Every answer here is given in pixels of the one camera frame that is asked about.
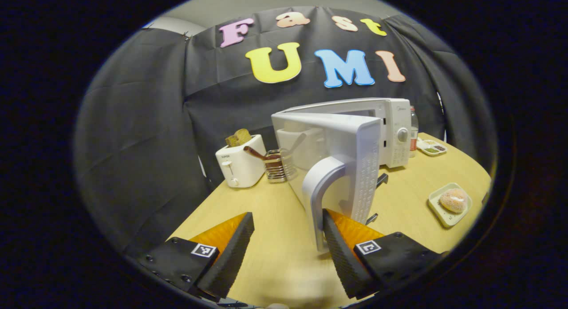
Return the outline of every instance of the donut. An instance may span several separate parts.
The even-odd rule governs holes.
[[[460,214],[467,208],[467,194],[460,188],[447,190],[440,196],[440,204],[447,210]]]

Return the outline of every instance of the microwave door handle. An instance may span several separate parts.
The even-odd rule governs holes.
[[[314,237],[318,252],[326,252],[323,237],[322,198],[329,186],[345,175],[345,164],[334,157],[324,158],[312,167],[302,183],[310,234]]]

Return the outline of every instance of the foam letter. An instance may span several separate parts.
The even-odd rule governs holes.
[[[348,30],[350,32],[356,32],[358,30],[357,26],[353,25],[353,22],[351,22],[349,18],[342,16],[333,16],[331,19],[335,22],[337,27],[343,30]]]
[[[308,18],[304,17],[302,13],[298,12],[290,12],[278,15],[276,16],[276,20],[278,20],[276,25],[282,28],[292,27],[295,24],[308,24],[310,22]]]
[[[314,54],[321,58],[325,68],[327,80],[323,83],[327,88],[340,87],[343,82],[337,78],[337,74],[345,80],[347,85],[353,82],[357,85],[373,85],[375,80],[371,77],[367,64],[365,63],[365,53],[361,50],[349,50],[347,52],[347,61],[344,62],[333,50],[322,49],[316,50]]]
[[[369,18],[365,18],[363,20],[361,20],[362,23],[365,23],[367,25],[367,27],[371,30],[371,32],[374,32],[377,35],[380,36],[387,36],[386,32],[383,32],[382,30],[379,29],[379,27],[381,27],[381,25],[375,23],[374,21],[370,20]]]
[[[260,82],[267,84],[280,83],[300,74],[302,63],[298,55],[298,47],[300,47],[300,44],[294,42],[278,45],[278,49],[284,51],[284,56],[286,56],[286,60],[288,61],[288,67],[284,70],[272,69],[270,58],[268,57],[268,54],[272,52],[272,48],[270,47],[253,49],[247,52],[245,57],[250,59],[252,73]]]
[[[391,82],[401,83],[406,80],[406,78],[400,74],[400,70],[398,70],[398,66],[396,66],[396,63],[394,62],[394,55],[392,52],[377,50],[375,54],[380,56],[383,59],[383,62],[385,62],[387,71],[389,71],[389,76],[387,78],[389,78]]]
[[[219,28],[219,31],[223,32],[223,42],[221,44],[221,48],[242,42],[244,38],[242,36],[239,36],[239,33],[243,35],[247,34],[248,25],[253,23],[254,20],[252,18],[247,18],[245,20],[234,22],[233,24],[226,24],[225,26]]]

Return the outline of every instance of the blue letter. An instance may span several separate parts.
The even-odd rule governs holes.
[[[346,62],[337,56],[333,50],[316,50],[314,54],[323,62],[327,76],[327,80],[323,84],[327,88],[343,85],[343,82],[337,78],[337,74],[345,80],[347,85],[351,85],[353,82],[353,75],[356,75],[355,84],[357,85],[373,85],[375,83],[375,79],[371,77],[367,64],[365,64],[365,53],[361,50],[349,50]]]

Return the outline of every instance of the ceiling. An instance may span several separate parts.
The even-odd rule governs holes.
[[[387,18],[401,12],[379,0],[190,0],[162,16],[210,28],[226,20],[262,10],[291,6],[325,6]]]

